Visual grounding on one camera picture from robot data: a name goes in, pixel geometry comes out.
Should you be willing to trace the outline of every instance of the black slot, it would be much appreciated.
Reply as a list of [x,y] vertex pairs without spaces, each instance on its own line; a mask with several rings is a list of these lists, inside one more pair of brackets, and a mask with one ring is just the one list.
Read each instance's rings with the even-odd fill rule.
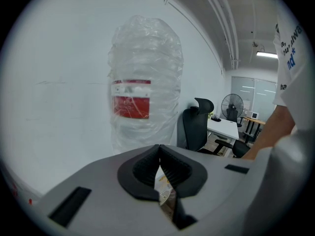
[[61,226],[67,227],[71,219],[80,209],[85,199],[89,196],[92,190],[77,187],[49,216],[50,219],[60,224]]
[[240,167],[240,166],[236,166],[236,165],[232,165],[232,164],[227,165],[225,167],[225,169],[228,169],[230,171],[239,172],[242,174],[247,174],[247,172],[249,171],[249,168]]

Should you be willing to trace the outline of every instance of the ceiling pipe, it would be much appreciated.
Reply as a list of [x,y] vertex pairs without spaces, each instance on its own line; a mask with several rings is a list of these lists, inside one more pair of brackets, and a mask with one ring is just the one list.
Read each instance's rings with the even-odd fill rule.
[[233,36],[234,36],[234,43],[235,43],[235,60],[236,61],[236,69],[238,69],[238,65],[239,65],[239,46],[238,46],[238,37],[237,37],[237,31],[236,31],[236,26],[235,26],[235,21],[234,21],[234,17],[233,17],[233,13],[231,11],[231,7],[230,4],[228,3],[228,0],[222,0],[223,4],[228,12],[229,15],[229,20],[232,26],[232,32],[233,32]]
[[256,6],[254,0],[252,0],[252,13],[254,16],[254,29],[253,29],[253,44],[252,44],[252,53],[250,57],[250,63],[252,61],[252,55],[254,53],[254,46],[255,46],[255,40],[256,40]]
[[234,56],[234,46],[233,46],[233,41],[232,41],[232,35],[231,35],[230,27],[228,25],[225,13],[223,12],[223,9],[221,7],[221,4],[219,3],[219,0],[213,0],[213,2],[215,4],[215,6],[217,7],[219,14],[222,17],[223,24],[225,25],[225,28],[227,31],[227,36],[228,36],[228,41],[229,41],[230,47],[231,47],[231,60],[234,60],[235,56]]
[[234,63],[233,63],[233,55],[232,55],[232,52],[231,52],[231,47],[230,47],[230,43],[229,43],[229,41],[228,41],[228,37],[227,37],[227,34],[226,34],[226,30],[225,30],[225,27],[224,27],[224,24],[223,24],[223,22],[222,22],[222,19],[221,19],[221,17],[220,17],[220,15],[219,15],[219,12],[218,12],[218,10],[217,10],[217,8],[216,8],[216,6],[214,5],[214,3],[212,2],[212,0],[208,0],[208,2],[209,2],[209,4],[211,5],[211,7],[213,8],[213,10],[214,10],[214,12],[215,12],[215,14],[216,14],[216,16],[217,16],[217,18],[218,18],[218,20],[219,20],[219,23],[220,23],[220,25],[221,25],[221,28],[222,28],[222,30],[223,30],[223,34],[224,34],[224,37],[225,37],[225,42],[226,42],[226,44],[227,44],[227,47],[228,47],[228,50],[229,50],[229,52],[230,52],[230,57],[231,57],[231,69],[233,69],[233,67],[234,67]]

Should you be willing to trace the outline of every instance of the person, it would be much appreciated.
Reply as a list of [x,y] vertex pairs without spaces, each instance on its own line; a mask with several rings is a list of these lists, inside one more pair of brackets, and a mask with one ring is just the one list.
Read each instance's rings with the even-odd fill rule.
[[305,113],[310,111],[304,104],[310,93],[303,87],[303,80],[309,77],[309,70],[314,66],[314,63],[311,63],[313,62],[312,48],[302,26],[287,5],[282,0],[276,0],[276,5],[278,23],[274,44],[279,67],[278,85],[273,103],[277,106],[253,147],[242,157],[243,159],[254,160],[262,148],[273,147],[280,138],[291,134],[297,121],[302,129],[314,124],[300,120],[300,116],[303,115],[301,111]]

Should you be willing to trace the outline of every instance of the office room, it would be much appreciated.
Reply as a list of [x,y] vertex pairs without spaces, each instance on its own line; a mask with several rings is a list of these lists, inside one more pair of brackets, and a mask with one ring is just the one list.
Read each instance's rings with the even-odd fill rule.
[[[23,4],[0,56],[7,200],[56,235],[266,232],[313,160],[313,73],[295,72],[302,59],[279,39],[284,5]],[[308,48],[292,31],[296,52]]]

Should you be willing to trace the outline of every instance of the plastic-wrapped object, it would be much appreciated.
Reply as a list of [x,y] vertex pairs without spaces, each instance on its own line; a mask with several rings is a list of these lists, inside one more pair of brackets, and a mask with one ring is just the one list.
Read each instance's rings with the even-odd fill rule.
[[117,28],[112,44],[113,152],[169,144],[184,65],[179,37],[161,19],[133,16]]

